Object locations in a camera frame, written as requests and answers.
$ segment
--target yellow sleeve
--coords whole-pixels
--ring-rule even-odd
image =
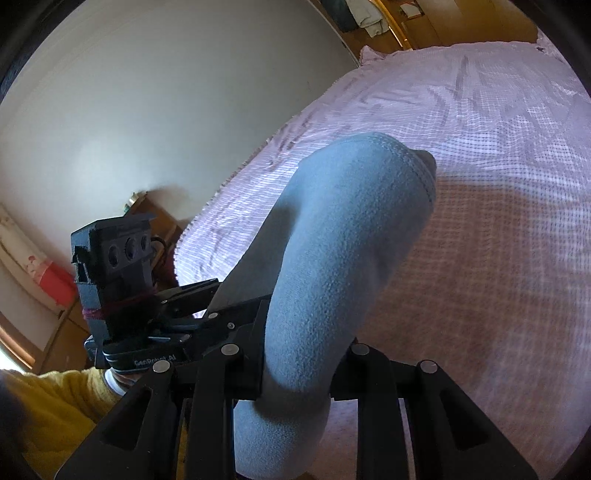
[[[59,467],[119,397],[106,385],[104,372],[51,372],[40,377],[3,371],[10,392],[23,404],[23,456],[44,480]]]

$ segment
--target white textured blanket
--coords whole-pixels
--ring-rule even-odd
[[[365,60],[191,223],[178,279],[223,279],[298,162],[336,138],[379,131],[429,150],[435,214],[360,340],[399,361],[436,360],[551,478],[591,424],[591,100],[530,44]],[[353,479],[355,435],[355,404],[335,406],[311,472]]]

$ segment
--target window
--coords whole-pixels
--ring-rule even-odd
[[[12,358],[10,358],[4,348],[0,346],[0,370],[18,370],[19,372],[23,372],[24,370],[17,365]]]

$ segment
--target camera lens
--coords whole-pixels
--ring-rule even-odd
[[[135,239],[128,238],[125,244],[125,256],[127,260],[133,260],[135,257]]]
[[[117,265],[119,265],[119,258],[118,258],[118,252],[117,252],[117,246],[113,245],[111,246],[111,248],[109,248],[109,263],[111,264],[111,267],[115,268]]]

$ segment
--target person's hand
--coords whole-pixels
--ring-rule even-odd
[[[124,390],[129,390],[131,387],[135,385],[135,383],[142,378],[142,375],[145,372],[140,372],[136,374],[119,374],[115,370],[111,369],[111,373],[113,373],[113,378],[117,381],[121,388]]]

